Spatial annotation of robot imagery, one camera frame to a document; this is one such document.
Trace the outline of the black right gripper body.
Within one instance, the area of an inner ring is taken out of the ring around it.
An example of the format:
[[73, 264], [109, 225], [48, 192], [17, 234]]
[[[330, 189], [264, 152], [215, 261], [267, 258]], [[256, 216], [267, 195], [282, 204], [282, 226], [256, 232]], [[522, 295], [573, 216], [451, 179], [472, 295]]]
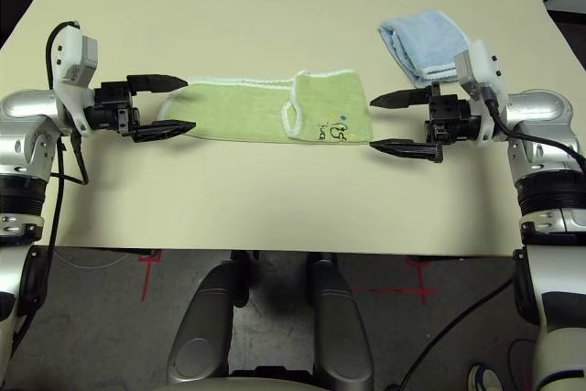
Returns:
[[432, 83], [426, 92], [429, 98], [429, 119], [425, 122], [428, 143], [451, 145], [477, 139], [481, 117], [471, 113], [468, 101], [460, 100], [457, 94], [442, 94], [438, 83]]

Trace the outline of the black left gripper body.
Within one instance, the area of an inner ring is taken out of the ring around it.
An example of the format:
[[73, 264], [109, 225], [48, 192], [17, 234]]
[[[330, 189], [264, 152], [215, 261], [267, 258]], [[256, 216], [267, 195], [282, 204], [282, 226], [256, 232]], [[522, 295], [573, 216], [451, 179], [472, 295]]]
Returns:
[[93, 105], [84, 109], [93, 130], [112, 130], [121, 136], [133, 136], [140, 115], [133, 105], [134, 93], [128, 81], [102, 82], [94, 90]]

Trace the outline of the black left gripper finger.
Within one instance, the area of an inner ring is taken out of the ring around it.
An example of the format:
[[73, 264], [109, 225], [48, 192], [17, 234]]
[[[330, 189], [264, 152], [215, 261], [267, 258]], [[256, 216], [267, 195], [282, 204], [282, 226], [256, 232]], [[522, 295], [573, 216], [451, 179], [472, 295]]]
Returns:
[[163, 74], [127, 75], [126, 81], [131, 92], [173, 92], [188, 85], [181, 78]]
[[196, 127], [195, 122], [161, 120], [149, 125], [140, 125], [129, 132], [136, 143], [152, 142], [181, 136]]

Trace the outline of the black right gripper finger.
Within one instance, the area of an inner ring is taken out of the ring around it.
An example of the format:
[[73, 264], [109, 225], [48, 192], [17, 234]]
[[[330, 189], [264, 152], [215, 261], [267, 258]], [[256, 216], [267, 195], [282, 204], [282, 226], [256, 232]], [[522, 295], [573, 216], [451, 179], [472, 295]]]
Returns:
[[371, 148], [394, 157], [424, 159], [433, 163], [443, 161], [442, 146], [434, 143], [418, 143], [411, 139], [383, 139], [369, 143]]
[[428, 104], [431, 94], [431, 87], [389, 92], [374, 98], [370, 105], [385, 109], [408, 108], [413, 105]]

